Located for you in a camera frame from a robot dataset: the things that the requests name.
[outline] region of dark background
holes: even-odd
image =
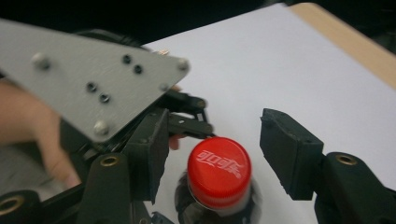
[[[1,3],[0,17],[73,33],[100,28],[130,35],[146,44],[169,35],[295,0],[175,1],[11,1]],[[396,52],[396,0],[314,0],[332,14]]]

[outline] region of person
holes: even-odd
[[[49,175],[73,188],[81,181],[60,146],[60,116],[39,99],[10,81],[0,79],[0,145],[36,141]],[[169,147],[178,149],[178,138]]]

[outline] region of black screw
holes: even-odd
[[[135,67],[134,67],[134,72],[136,73],[136,74],[142,74],[142,72],[143,72],[143,67],[141,66],[141,65],[136,65]]]
[[[132,61],[132,58],[131,58],[131,56],[129,56],[128,54],[125,54],[125,55],[122,57],[122,62],[123,62],[123,63],[128,64],[128,63],[131,63],[131,61]]]
[[[96,83],[94,83],[94,82],[89,82],[89,83],[87,83],[87,91],[96,92],[97,87],[98,87],[98,86],[97,86]]]
[[[101,93],[99,96],[99,101],[103,104],[107,104],[110,101],[110,95]]]

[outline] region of bottle cap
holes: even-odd
[[[250,178],[248,154],[232,139],[208,138],[190,154],[191,193],[207,207],[223,209],[238,203],[250,186]]]

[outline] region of dark liquid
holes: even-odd
[[[241,211],[221,217],[215,211],[200,205],[192,197],[189,187],[187,185],[187,175],[184,174],[178,183],[175,194],[175,205],[178,213],[178,221],[180,224],[248,224],[252,223],[251,219],[254,214],[256,203],[253,200],[255,196],[255,189],[251,187],[248,202]]]

